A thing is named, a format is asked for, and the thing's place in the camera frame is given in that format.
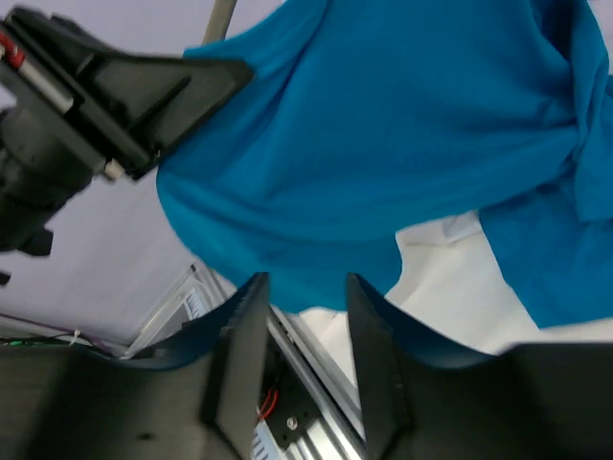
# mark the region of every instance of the gray wall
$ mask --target gray wall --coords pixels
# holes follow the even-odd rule
[[[119,48],[178,54],[200,43],[214,0],[30,0],[59,12]],[[255,24],[280,0],[238,0],[231,25]],[[12,1],[0,0],[0,15]],[[0,94],[0,105],[11,100]],[[192,262],[158,204],[154,174],[138,183],[96,181],[53,220],[48,260],[0,255],[12,272],[0,289],[0,314],[130,341]]]

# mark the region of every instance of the blue cloth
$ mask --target blue cloth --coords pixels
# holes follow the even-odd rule
[[[397,230],[481,209],[539,326],[613,313],[613,108],[585,1],[289,0],[185,56],[258,75],[158,173],[179,238],[234,283],[268,271],[283,310],[344,310],[347,272],[397,281]]]

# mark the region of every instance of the wire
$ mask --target wire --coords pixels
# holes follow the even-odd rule
[[[71,337],[70,342],[61,340],[62,338]],[[98,352],[107,356],[112,356],[103,347],[96,344],[92,339],[76,330],[73,333],[60,333],[53,336],[35,336],[35,337],[0,337],[0,346],[11,347],[44,347],[44,346],[64,346],[70,347],[78,344],[77,339],[85,340]]]
[[[272,395],[272,388],[270,390],[268,390],[268,393],[266,394],[266,399],[264,400],[264,402],[260,406],[260,412],[262,412],[262,410],[268,405],[268,402],[270,401],[270,396],[271,395]]]
[[[268,409],[264,409],[264,411],[260,415],[260,418],[262,420],[266,420],[270,416],[270,414],[273,413],[273,411],[275,410],[275,407],[277,407],[278,400],[279,400],[279,390],[275,390],[274,396],[272,397],[272,403],[270,404],[270,407],[268,407]]]

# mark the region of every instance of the white pole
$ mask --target white pole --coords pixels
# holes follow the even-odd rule
[[[204,34],[202,44],[213,43],[225,39],[234,14],[234,8],[237,5],[237,0],[216,0],[211,12],[211,19],[207,26],[207,32]]]

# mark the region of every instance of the black mount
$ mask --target black mount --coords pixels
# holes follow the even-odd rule
[[[136,56],[60,16],[0,24],[0,253],[49,256],[45,224],[92,178],[139,180],[253,78],[239,60]],[[0,285],[8,281],[0,277]]]
[[[369,460],[613,458],[612,343],[484,355],[348,281]]]
[[[249,459],[268,305],[268,278],[254,276],[149,357],[0,347],[0,458]]]

